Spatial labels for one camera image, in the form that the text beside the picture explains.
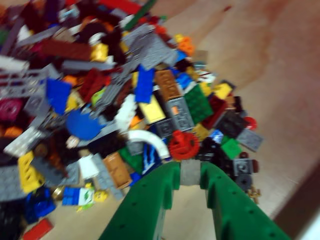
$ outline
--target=gray lego fence piece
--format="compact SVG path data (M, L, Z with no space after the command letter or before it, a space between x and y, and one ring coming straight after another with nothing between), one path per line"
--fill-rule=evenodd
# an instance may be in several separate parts
M180 184L184 186L200 185L201 162L195 159L180 163Z
M12 29L9 32L8 37L6 38L1 51L0 55L8 55L10 52L11 47L14 45L16 38L19 34L20 29L25 24L25 20L21 17L18 17L18 19L15 21Z
M20 187L19 170L16 165L0 167L0 183L0 203L27 196Z
M169 100L166 103L166 107L173 120L173 124L177 129L187 131L195 126L183 97ZM177 107L178 114L173 113L172 107Z
M96 176L96 179L99 183L100 189L102 190L109 189L110 192L115 196L117 200L120 200L121 198L123 198L125 196L123 191L115 187L115 184L112 178L110 177L110 174L107 168L105 167L99 153L96 153L95 155L93 155L92 161L99 170L99 174L98 176Z
M166 138L172 135L175 130L174 124L171 118L157 121L155 123L156 131L161 138Z
M77 185L79 184L79 164L74 162L66 166L66 171L68 172L68 177L64 177L59 184L53 184L48 179L45 179L45 185L47 187L63 186L63 185Z
M50 162L43 157L34 157L30 164L40 172L46 180L49 180L53 184L59 184L64 178L62 171L53 167Z
M264 141L264 138L254 131L245 128L236 140L251 151L256 152Z
M235 158L233 159L233 174L238 176L239 174L252 174L254 167L252 159L248 158Z
M142 141L127 141L126 146L131 156L139 155L144 152L144 143Z
M47 39L49 37L51 37L53 34L56 33L56 31L58 31L61 28L61 26L53 26L50 27L42 32L39 32L37 34L34 34L22 41L18 41L16 43L16 47L22 47L24 45L28 45L28 44L35 44L37 42L40 42L43 39Z

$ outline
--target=green plastic piece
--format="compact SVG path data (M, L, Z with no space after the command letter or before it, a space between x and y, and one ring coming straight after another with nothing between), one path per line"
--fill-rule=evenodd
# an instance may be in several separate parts
M129 164L130 167L132 167L138 174L142 174L144 169L144 159L142 154L131 156L127 147L121 148L118 150L118 152L122 159Z
M230 159L234 159L242 152L242 149L239 147L238 141L234 138L230 138L229 140L224 142L221 145L221 148Z
M147 12L150 11L150 9L155 5L157 0L149 0L147 1L140 9L139 11L134 15L134 17L129 21L125 26L124 30L129 31L131 30L139 21L140 18L142 18Z
M184 99L195 125L214 114L208 99L198 84L184 95Z

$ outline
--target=lego tile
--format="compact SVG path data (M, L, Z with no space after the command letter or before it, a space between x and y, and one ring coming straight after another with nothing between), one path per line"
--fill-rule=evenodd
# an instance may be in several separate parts
M166 107L177 129L187 131L195 126L183 97L169 100Z
M189 108L194 124L197 124L213 114L208 99L197 84L184 95L185 102Z
M0 202L23 199L27 196L20 186L18 166L0 167Z
M256 152L260 145L262 144L264 138L254 131L251 131L247 128L243 129L240 135L236 139L239 143L241 143L246 148L251 151Z

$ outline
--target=blue printed lego piece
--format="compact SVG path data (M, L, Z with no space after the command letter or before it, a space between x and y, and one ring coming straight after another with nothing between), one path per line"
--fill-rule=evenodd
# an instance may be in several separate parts
M81 113L79 109L70 111L66 119L66 128L71 135L81 140L91 140L106 125L100 125L98 118L91 119L90 113Z
M142 65L138 67L139 75L137 85L134 91L135 101L137 103L149 104L153 91L153 80L155 77L155 69L151 68L146 71Z
M63 115L65 113L71 87L69 83L48 78L46 97L57 114Z
M185 72L179 74L179 76L175 80L180 84L180 86L183 89L188 87L188 85L193 81L192 78Z

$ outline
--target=yellow lego brick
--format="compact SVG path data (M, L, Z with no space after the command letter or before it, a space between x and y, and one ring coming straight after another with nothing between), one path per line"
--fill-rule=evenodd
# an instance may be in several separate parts
M152 95L150 103L139 103L139 107L145 116L145 120L148 124L155 123L162 119L165 119L166 116L162 111L156 97Z
M18 159L20 185L25 193L30 193L40 188L45 183L45 178L30 165L34 154L29 151Z
M200 83L198 83L203 94L208 97L211 93L212 93L212 90L211 90L211 87L208 85L208 83L206 83L205 81L202 81Z
M105 62L108 58L109 47L106 44L98 43L92 46L91 61Z
M202 142L206 137L209 136L209 131L204 126L202 126L201 123L195 125L195 127L192 129L192 132L196 135L200 142Z
M213 88L214 95L223 100L226 99L231 91L232 88L227 83L220 83Z

